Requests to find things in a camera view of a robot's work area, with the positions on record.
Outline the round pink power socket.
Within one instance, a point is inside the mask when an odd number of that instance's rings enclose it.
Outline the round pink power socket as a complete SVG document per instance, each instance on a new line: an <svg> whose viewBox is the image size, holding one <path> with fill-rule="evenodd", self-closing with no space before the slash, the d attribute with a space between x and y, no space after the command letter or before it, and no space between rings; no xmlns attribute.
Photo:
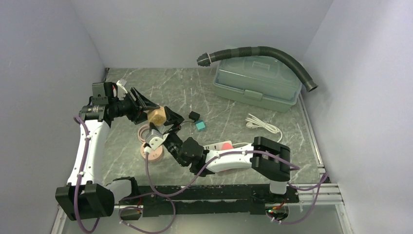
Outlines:
<svg viewBox="0 0 413 234"><path fill-rule="evenodd" d="M146 158L146 153L144 151L144 145L142 144L140 147L140 153L143 159ZM163 146L158 147L148 155L148 162L155 162L160 160L164 156L164 148Z"/></svg>

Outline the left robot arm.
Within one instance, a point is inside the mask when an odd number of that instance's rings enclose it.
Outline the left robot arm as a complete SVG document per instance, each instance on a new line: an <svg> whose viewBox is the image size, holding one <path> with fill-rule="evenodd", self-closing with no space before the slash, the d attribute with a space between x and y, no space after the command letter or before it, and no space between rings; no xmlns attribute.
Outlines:
<svg viewBox="0 0 413 234"><path fill-rule="evenodd" d="M111 216L121 200L132 205L140 198L134 177L121 177L103 185L104 145L115 118L126 117L137 125L147 121L148 111L160 106L135 88L124 94L121 89L114 82L93 83L89 103L75 116L80 126L75 164L66 185L55 193L58 204L72 221Z"/></svg>

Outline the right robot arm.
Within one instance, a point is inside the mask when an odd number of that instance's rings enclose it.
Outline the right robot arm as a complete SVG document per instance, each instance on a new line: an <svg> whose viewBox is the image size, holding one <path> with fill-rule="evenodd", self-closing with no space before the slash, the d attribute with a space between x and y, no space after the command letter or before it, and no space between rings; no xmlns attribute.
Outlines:
<svg viewBox="0 0 413 234"><path fill-rule="evenodd" d="M257 136L253 142L238 148L207 149L192 137L182 141L177 135L182 117L172 119L173 122L166 122L172 127L161 134L160 145L167 149L179 165L189 167L196 178L232 169L251 168L269 180L268 195L272 201L281 202L286 198L291 173L299 169L291 162L288 146Z"/></svg>

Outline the white power strip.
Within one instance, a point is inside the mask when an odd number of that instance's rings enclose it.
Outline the white power strip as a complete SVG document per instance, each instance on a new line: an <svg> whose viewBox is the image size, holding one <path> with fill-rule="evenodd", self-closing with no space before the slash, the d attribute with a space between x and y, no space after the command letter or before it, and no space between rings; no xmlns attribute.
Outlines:
<svg viewBox="0 0 413 234"><path fill-rule="evenodd" d="M213 144L209 144L209 145L205 145L204 146L204 149L205 150L217 150L217 151L221 151L221 146L224 144L224 143L226 143L226 142L228 142L228 143L231 143L232 144L232 141L222 141L222 142L218 142L218 143L213 143Z"/></svg>

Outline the pink triangular power strip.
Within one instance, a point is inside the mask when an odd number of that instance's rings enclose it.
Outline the pink triangular power strip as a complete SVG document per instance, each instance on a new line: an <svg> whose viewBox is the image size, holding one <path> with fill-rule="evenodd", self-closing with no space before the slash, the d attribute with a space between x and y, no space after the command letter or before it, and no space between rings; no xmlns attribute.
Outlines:
<svg viewBox="0 0 413 234"><path fill-rule="evenodd" d="M226 142L226 143L224 143L222 146L221 146L221 150L230 150L230 149L233 149L234 147L232 146L232 144L231 143L228 143L228 142Z"/></svg>

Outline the tan cube socket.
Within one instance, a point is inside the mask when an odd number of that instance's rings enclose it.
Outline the tan cube socket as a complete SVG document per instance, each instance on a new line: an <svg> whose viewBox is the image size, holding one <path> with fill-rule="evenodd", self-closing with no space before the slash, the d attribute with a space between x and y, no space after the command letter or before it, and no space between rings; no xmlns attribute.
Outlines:
<svg viewBox="0 0 413 234"><path fill-rule="evenodd" d="M153 123L155 126L161 126L167 120L165 108L163 106L160 106L158 109L148 111L147 117L148 123Z"/></svg>

